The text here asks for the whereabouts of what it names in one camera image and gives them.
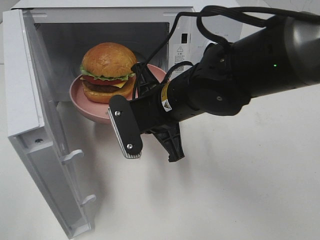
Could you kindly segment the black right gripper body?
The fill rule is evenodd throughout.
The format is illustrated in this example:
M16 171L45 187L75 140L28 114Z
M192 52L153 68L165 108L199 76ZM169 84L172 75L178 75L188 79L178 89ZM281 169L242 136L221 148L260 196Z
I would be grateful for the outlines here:
M150 134L153 128L178 123L200 114L200 110L191 107L186 98L178 100L168 98L171 110L165 111L161 99L162 90L165 86L165 84L160 83L147 96L129 102L141 134Z

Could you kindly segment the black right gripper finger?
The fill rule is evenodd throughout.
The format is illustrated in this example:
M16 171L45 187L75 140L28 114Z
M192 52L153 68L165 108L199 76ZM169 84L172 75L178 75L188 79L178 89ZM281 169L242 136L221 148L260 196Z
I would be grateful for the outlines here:
M170 163L177 162L185 157L178 122L155 127L151 130L151 133L167 151Z
M135 73L136 80L133 86L132 99L147 96L163 79L163 70L152 64L139 62L131 70Z

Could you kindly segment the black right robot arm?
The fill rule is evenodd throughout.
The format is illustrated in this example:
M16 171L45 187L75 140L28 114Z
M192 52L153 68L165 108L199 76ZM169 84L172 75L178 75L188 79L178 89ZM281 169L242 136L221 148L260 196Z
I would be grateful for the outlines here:
M198 31L210 44L198 63L157 81L147 63L137 63L133 87L138 97L126 102L126 134L119 138L123 155L140 157L141 134L153 134L168 152L168 160L184 157L179 123L203 113L234 116L253 98L294 90L320 82L320 17L266 7L205 6L195 17ZM236 42L209 31L203 18L226 18L259 28Z

